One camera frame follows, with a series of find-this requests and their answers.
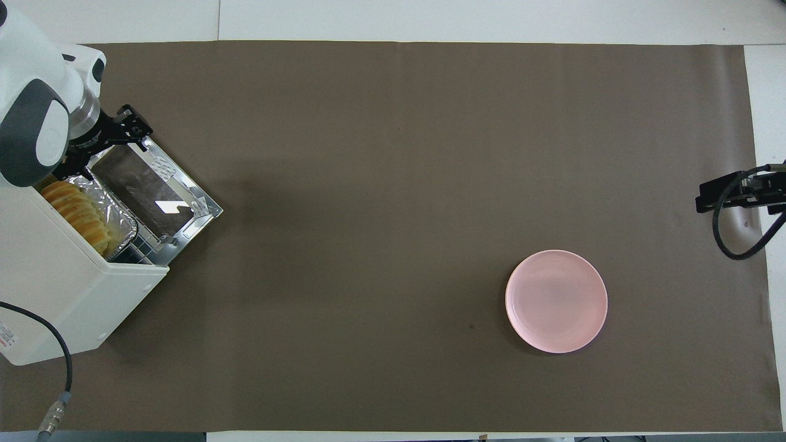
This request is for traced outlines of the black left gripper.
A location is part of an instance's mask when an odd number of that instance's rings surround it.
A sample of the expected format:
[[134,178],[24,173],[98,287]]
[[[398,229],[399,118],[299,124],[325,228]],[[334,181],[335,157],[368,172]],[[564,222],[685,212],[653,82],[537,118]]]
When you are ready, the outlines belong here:
[[92,182],[90,160],[116,145],[135,144],[141,151],[148,151],[146,140],[154,133],[147,120],[130,104],[124,104],[114,114],[103,110],[93,128],[68,142],[62,162],[56,167],[56,178],[66,180],[74,176]]

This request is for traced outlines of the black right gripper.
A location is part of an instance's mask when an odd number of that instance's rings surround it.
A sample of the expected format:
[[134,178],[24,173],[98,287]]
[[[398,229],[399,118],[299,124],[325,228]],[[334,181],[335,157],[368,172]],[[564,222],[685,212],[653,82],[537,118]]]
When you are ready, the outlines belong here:
[[[721,201],[725,187],[742,174],[725,174],[699,185],[695,198],[696,212],[713,212]],[[766,207],[770,215],[785,212],[785,164],[767,163],[743,178],[723,200],[723,207]]]

